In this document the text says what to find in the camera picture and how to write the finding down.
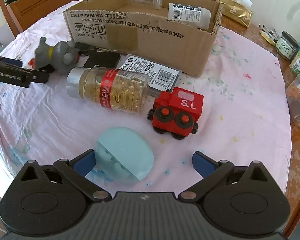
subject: gray toy elephant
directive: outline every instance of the gray toy elephant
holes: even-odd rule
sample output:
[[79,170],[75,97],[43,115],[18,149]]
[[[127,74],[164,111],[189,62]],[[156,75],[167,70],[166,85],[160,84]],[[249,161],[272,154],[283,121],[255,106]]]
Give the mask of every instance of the gray toy elephant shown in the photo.
[[68,74],[78,63],[79,49],[75,48],[73,41],[60,41],[55,46],[49,46],[46,40],[41,37],[34,52],[34,69],[51,65],[60,74]]

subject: pink tablecloth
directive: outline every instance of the pink tablecloth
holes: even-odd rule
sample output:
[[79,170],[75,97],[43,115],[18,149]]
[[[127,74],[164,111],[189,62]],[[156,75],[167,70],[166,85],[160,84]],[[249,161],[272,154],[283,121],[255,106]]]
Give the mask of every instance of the pink tablecloth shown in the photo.
[[[69,40],[58,9],[18,35],[2,53],[27,63],[41,36],[54,45]],[[201,177],[193,169],[195,151],[227,159],[235,165],[260,160],[284,191],[291,154],[290,118],[285,86],[276,57],[253,42],[220,27],[200,78],[182,74],[179,86],[204,95],[199,131],[178,141],[153,131],[146,114],[132,116],[70,98],[66,77],[51,75],[47,84],[20,88],[0,84],[0,162],[15,175],[25,161],[52,164],[72,159],[89,148],[107,128],[126,126],[146,138],[154,152],[154,166],[137,184],[124,186],[94,169],[87,178],[114,194],[116,191],[181,191]]]

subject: metal screw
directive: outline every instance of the metal screw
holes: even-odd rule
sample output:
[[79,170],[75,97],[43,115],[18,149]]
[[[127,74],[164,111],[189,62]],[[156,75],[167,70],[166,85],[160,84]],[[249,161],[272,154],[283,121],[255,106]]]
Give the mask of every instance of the metal screw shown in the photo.
[[184,191],[181,193],[181,197],[183,199],[194,199],[196,198],[197,194],[194,193],[193,191]]
[[97,198],[97,199],[104,199],[104,198],[107,198],[109,196],[109,193],[106,192],[106,191],[103,191],[103,190],[99,190],[99,191],[96,191],[92,194],[92,196],[94,198]]

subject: barcode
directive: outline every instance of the barcode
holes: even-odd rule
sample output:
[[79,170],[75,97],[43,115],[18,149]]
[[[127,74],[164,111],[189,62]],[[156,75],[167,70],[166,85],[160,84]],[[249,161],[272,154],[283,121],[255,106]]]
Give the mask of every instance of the barcode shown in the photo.
[[173,74],[164,70],[161,70],[159,75],[154,81],[154,84],[167,88],[170,78]]
[[173,18],[180,20],[180,9],[174,9],[173,10]]

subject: gold tissue package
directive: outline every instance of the gold tissue package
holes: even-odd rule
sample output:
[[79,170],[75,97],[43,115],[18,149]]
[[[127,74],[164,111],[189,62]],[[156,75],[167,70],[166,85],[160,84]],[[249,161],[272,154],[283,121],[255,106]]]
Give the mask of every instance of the gold tissue package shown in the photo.
[[223,4],[223,15],[239,22],[247,28],[250,26],[252,11],[232,0],[218,0],[218,2]]

